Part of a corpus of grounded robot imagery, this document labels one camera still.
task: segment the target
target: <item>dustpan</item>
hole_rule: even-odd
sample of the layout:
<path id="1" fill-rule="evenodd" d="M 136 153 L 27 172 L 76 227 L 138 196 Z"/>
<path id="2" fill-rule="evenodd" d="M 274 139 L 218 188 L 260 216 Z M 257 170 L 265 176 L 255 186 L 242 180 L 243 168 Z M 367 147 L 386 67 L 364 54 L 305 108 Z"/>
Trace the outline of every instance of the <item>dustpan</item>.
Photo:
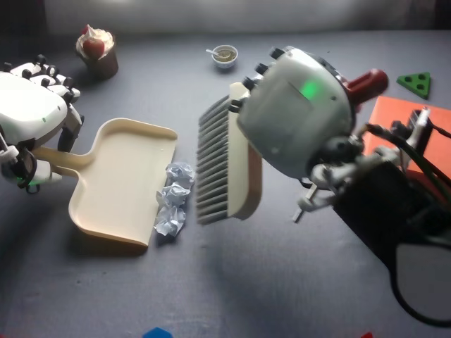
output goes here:
<path id="1" fill-rule="evenodd" d="M 39 147 L 36 158 L 55 173 L 78 178 L 72 221 L 87 234 L 148 246 L 177 134 L 126 118 L 105 122 L 85 155 Z"/>

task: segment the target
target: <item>table surface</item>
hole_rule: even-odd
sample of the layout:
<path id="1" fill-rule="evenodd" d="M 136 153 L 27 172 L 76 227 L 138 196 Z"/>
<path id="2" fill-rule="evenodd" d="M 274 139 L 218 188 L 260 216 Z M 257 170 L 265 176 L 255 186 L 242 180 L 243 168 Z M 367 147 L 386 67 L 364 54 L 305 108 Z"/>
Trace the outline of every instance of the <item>table surface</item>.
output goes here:
<path id="1" fill-rule="evenodd" d="M 451 107 L 450 32 L 344 32 L 311 35 L 118 37 L 119 73 L 90 79 L 74 39 L 51 43 L 0 39 L 2 61 L 46 54 L 74 77 L 86 116 L 74 152 L 88 151 L 100 125 L 126 117 L 174 129 L 175 161 L 195 165 L 197 119 L 228 85 L 269 62 L 272 46 L 318 54 L 348 78 L 387 72 L 388 96 L 425 102 L 395 83 L 429 71 L 429 102 Z M 204 52 L 232 44 L 231 73 Z M 365 104 L 358 125 L 369 119 Z M 56 146 L 56 138 L 49 142 Z M 43 186 L 37 196 L 0 180 L 0 333 L 8 338 L 141 337 L 159 326 L 175 338 L 449 337 L 451 331 L 407 315 L 392 295 L 388 271 L 331 209 L 291 222 L 297 181 L 264 164 L 260 206 L 248 220 L 202 227 L 194 201 L 173 242 L 152 236 L 138 251 L 88 237 L 71 222 L 76 181 Z"/>

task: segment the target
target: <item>spoon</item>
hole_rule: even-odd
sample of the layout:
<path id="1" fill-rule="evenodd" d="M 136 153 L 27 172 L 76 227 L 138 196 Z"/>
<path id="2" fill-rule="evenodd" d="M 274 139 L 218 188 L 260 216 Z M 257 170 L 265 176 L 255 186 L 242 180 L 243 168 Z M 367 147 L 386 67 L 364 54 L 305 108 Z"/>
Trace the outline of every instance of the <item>spoon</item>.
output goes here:
<path id="1" fill-rule="evenodd" d="M 230 56 L 230 52 L 227 52 L 227 51 L 225 51 L 226 53 L 228 53 L 228 54 L 226 54 L 225 56 L 224 55 L 220 55 L 219 53 L 216 53 L 215 51 L 212 51 L 211 49 L 205 49 L 205 51 L 207 52 L 207 53 L 210 53 L 210 54 L 213 54 L 214 56 L 216 56 L 217 58 L 228 58 L 229 56 Z"/>

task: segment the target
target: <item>green triangular block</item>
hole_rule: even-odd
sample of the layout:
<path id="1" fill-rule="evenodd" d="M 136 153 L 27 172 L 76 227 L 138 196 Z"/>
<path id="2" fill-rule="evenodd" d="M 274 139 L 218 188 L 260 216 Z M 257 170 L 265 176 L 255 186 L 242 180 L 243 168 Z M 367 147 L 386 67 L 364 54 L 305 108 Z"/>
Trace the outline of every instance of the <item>green triangular block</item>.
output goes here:
<path id="1" fill-rule="evenodd" d="M 422 99 L 427 100 L 429 97 L 429 88 L 431 88 L 431 74 L 429 72 L 401 75 L 396 82 Z"/>

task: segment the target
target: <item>cupcake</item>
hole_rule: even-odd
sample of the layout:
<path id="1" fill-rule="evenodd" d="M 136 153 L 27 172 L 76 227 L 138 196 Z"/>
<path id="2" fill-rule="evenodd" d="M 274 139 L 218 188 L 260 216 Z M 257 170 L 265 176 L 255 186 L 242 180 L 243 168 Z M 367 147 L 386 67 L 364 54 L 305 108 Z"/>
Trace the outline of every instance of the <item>cupcake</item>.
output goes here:
<path id="1" fill-rule="evenodd" d="M 96 77 L 106 80 L 119 69 L 113 35 L 86 25 L 75 45 L 77 55 Z"/>

